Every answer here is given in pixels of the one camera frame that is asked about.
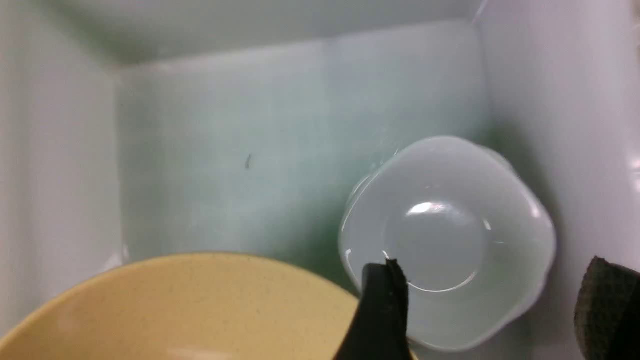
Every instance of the white sink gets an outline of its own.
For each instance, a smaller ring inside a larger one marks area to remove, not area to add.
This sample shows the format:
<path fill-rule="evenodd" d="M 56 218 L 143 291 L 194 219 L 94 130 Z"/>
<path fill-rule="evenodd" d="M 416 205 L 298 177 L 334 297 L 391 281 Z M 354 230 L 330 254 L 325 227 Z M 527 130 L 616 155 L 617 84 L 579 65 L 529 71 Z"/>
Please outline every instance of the white sink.
<path fill-rule="evenodd" d="M 347 286 L 350 189 L 408 144 L 455 135 L 514 164 L 558 256 L 534 316 L 422 358 L 578 358 L 588 261 L 640 269 L 629 8 L 0 0 L 0 333 L 88 277 L 173 252 L 252 252 Z"/>

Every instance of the black object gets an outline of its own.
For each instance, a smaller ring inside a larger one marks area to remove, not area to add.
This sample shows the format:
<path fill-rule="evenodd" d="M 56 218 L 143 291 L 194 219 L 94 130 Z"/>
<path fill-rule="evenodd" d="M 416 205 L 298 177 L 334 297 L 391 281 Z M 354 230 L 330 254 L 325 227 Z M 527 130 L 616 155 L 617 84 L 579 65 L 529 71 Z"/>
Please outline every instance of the black object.
<path fill-rule="evenodd" d="M 640 274 L 595 257 L 573 322 L 587 360 L 640 359 Z"/>
<path fill-rule="evenodd" d="M 410 360 L 406 340 L 409 287 L 396 260 L 367 264 L 362 298 L 334 360 Z"/>

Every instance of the bowl rim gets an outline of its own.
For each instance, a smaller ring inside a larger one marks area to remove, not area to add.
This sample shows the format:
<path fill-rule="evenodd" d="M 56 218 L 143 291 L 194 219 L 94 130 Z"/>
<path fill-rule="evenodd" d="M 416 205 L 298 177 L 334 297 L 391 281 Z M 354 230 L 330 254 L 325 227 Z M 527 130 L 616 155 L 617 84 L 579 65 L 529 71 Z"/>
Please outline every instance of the bowl rim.
<path fill-rule="evenodd" d="M 458 138 L 456 136 L 432 136 L 429 138 L 419 140 L 409 145 L 405 149 L 401 150 L 396 156 L 399 157 L 400 155 L 402 155 L 403 152 L 411 151 L 414 148 L 424 145 L 424 143 L 426 142 L 432 142 L 435 140 L 453 142 L 453 143 L 462 143 L 464 144 L 464 146 L 471 145 L 473 148 L 477 149 L 479 152 L 484 152 L 483 147 L 481 147 L 482 145 L 478 145 L 476 143 L 473 143 L 463 138 Z M 539 281 L 535 282 L 529 289 L 527 289 L 525 291 L 524 296 L 519 301 L 515 302 L 513 306 L 509 309 L 509 311 L 506 311 L 505 315 L 499 318 L 499 320 L 496 321 L 493 326 L 488 327 L 483 332 L 479 332 L 479 334 L 472 341 L 461 343 L 460 345 L 455 347 L 443 347 L 434 343 L 430 343 L 425 339 L 421 339 L 419 336 L 412 334 L 410 329 L 407 330 L 407 337 L 410 340 L 412 340 L 414 343 L 418 343 L 424 347 L 430 348 L 432 350 L 437 350 L 440 352 L 464 352 L 464 351 L 468 351 L 473 348 L 476 348 L 482 343 L 485 343 L 486 341 L 494 337 L 501 330 L 503 330 L 507 325 L 511 324 L 512 322 L 520 318 L 522 315 L 524 315 L 528 310 L 530 310 L 533 307 L 533 305 L 535 305 L 538 299 L 540 299 L 540 297 L 542 296 L 542 293 L 545 289 L 545 286 L 547 285 L 548 277 L 554 266 L 554 262 L 556 258 L 557 234 L 556 234 L 555 226 L 553 224 L 553 221 L 551 220 L 551 216 L 549 215 L 547 209 L 543 206 L 543 204 L 540 202 L 537 196 L 533 194 L 533 191 L 524 183 L 524 181 L 520 178 L 520 176 L 515 172 L 513 167 L 507 168 L 504 163 L 499 161 L 497 158 L 493 157 L 491 154 L 488 154 L 486 152 L 485 154 L 488 157 L 488 161 L 492 161 L 495 164 L 498 164 L 499 168 L 502 169 L 501 171 L 505 171 L 505 173 L 508 173 L 508 175 L 512 178 L 513 182 L 521 189 L 521 191 L 525 192 L 526 196 L 528 196 L 528 198 L 530 198 L 532 201 L 535 202 L 535 204 L 540 210 L 541 219 L 545 220 L 549 224 L 550 233 L 551 233 L 551 237 L 548 239 L 549 240 L 548 241 L 549 257 L 547 259 L 547 263 L 543 267 L 543 271 L 541 272 L 541 277 Z M 345 271 L 347 272 L 347 275 L 351 279 L 351 282 L 355 285 L 356 289 L 359 292 L 362 292 L 362 285 L 358 282 L 355 276 L 355 273 L 352 270 L 351 265 L 349 264 L 348 253 L 350 252 L 346 251 L 346 247 L 344 246 L 344 238 L 342 234 L 344 232 L 344 228 L 351 214 L 351 211 L 353 210 L 355 204 L 358 202 L 358 199 L 360 198 L 360 196 L 362 196 L 362 194 L 365 193 L 367 187 L 374 182 L 376 177 L 388 167 L 388 164 L 394 162 L 394 158 L 389 159 L 389 161 L 387 161 L 380 168 L 378 168 L 373 174 L 369 174 L 368 180 L 366 181 L 366 184 L 364 184 L 364 187 L 362 187 L 362 184 L 358 184 L 360 188 L 357 191 L 357 196 L 354 196 L 349 199 L 348 205 L 344 212 L 344 216 L 342 217 L 342 222 L 340 223 L 340 231 L 339 231 L 339 237 L 338 237 L 338 251 L 340 253 L 340 260 L 342 261 L 342 266 L 344 267 Z"/>
<path fill-rule="evenodd" d="M 285 263 L 283 261 L 279 261 L 272 258 L 267 258 L 266 256 L 254 255 L 254 254 L 245 254 L 242 252 L 226 252 L 226 251 L 198 251 L 198 252 L 185 252 L 178 254 L 169 254 L 165 256 L 158 256 L 150 259 L 145 259 L 141 261 L 135 261 L 133 263 L 129 263 L 123 266 L 119 266 L 117 268 L 99 273 L 79 284 L 65 290 L 58 296 L 53 299 L 45 302 L 43 305 L 32 311 L 27 315 L 21 322 L 15 325 L 9 332 L 7 332 L 2 338 L 0 338 L 0 354 L 13 343 L 19 336 L 21 336 L 25 331 L 27 331 L 32 325 L 34 325 L 43 315 L 54 311 L 56 308 L 64 305 L 66 301 L 75 297 L 78 293 L 81 293 L 86 290 L 90 290 L 96 286 L 100 286 L 102 283 L 107 281 L 108 279 L 112 279 L 122 274 L 126 274 L 127 272 L 135 272 L 140 268 L 148 268 L 150 266 L 162 266 L 164 264 L 170 264 L 176 261 L 185 260 L 185 259 L 194 259 L 194 258 L 213 258 L 213 257 L 223 257 L 223 258 L 250 258 L 253 260 L 260 261 L 262 263 L 270 264 L 271 266 L 278 266 L 281 269 L 289 270 L 296 272 L 298 274 L 304 275 L 309 281 L 314 281 L 318 284 L 321 284 L 323 287 L 333 288 L 336 292 L 342 293 L 345 296 L 345 300 L 353 301 L 354 307 L 357 306 L 358 299 L 349 291 L 340 287 L 338 284 L 325 279 L 324 277 L 315 274 L 307 269 L 301 268 L 299 266 Z"/>

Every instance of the yellow bowl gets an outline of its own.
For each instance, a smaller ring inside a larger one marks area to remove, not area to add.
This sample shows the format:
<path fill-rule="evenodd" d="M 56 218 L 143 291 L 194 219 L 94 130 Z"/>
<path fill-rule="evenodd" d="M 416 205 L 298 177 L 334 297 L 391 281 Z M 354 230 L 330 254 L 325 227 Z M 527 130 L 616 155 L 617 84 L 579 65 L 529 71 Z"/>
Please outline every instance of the yellow bowl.
<path fill-rule="evenodd" d="M 0 341 L 0 360 L 327 360 L 357 305 L 329 281 L 277 261 L 168 256 L 52 300 Z"/>

